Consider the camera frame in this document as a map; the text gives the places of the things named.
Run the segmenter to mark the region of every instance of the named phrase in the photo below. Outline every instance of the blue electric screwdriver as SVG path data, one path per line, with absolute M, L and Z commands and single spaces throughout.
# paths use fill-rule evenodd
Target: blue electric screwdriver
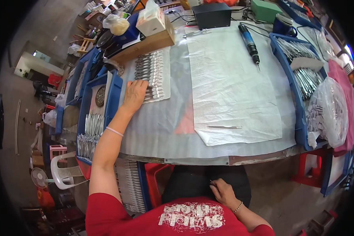
M 252 39 L 252 36 L 250 35 L 248 29 L 241 23 L 239 24 L 239 30 L 240 30 L 241 36 L 243 37 L 246 48 L 248 49 L 248 52 L 249 52 L 250 56 L 252 57 L 253 62 L 258 66 L 258 69 L 261 72 L 260 58 L 258 56 L 257 48 L 255 47 L 255 43 Z

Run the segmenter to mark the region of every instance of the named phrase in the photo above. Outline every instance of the red shirt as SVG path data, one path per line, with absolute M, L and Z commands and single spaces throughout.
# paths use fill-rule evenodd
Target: red shirt
M 181 198 L 132 219 L 123 205 L 106 193 L 88 197 L 85 228 L 88 235 L 263 235 L 274 236 L 267 225 L 248 233 L 227 207 L 206 197 Z

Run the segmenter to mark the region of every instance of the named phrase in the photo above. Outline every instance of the pink cloth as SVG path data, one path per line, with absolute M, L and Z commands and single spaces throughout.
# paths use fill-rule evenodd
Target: pink cloth
M 342 146 L 335 148 L 333 153 L 335 157 L 338 157 L 347 153 L 354 145 L 354 88 L 344 69 L 342 69 L 334 60 L 329 60 L 328 76 L 339 83 L 344 90 L 348 112 L 349 129 L 347 131 L 345 143 Z

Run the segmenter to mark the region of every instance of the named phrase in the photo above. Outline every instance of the white plastic chair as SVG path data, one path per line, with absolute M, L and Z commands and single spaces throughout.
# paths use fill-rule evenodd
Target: white plastic chair
M 60 156 L 56 156 L 51 160 L 52 178 L 54 179 L 56 186 L 60 189 L 67 189 L 67 188 L 75 187 L 79 184 L 82 184 L 82 183 L 88 181 L 88 180 L 86 180 L 81 183 L 72 183 L 72 184 L 65 184 L 63 182 L 63 179 L 65 180 L 70 177 L 84 176 L 83 173 L 81 172 L 80 166 L 66 167 L 66 168 L 59 168 L 58 167 L 58 161 L 60 159 L 74 158 L 75 156 L 76 156 L 76 152 L 74 151 L 71 153 L 66 153 L 66 154 L 63 154 Z

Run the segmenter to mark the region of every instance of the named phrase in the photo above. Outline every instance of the hand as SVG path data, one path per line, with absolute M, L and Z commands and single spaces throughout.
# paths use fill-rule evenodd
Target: hand
M 122 108 L 124 108 L 131 116 L 140 108 L 146 96 L 148 81 L 135 80 L 127 82 L 126 92 Z
M 216 200 L 231 209 L 231 211 L 236 210 L 241 204 L 241 201 L 236 199 L 232 186 L 227 184 L 223 179 L 214 180 L 213 183 L 215 186 L 210 185 L 210 188 Z

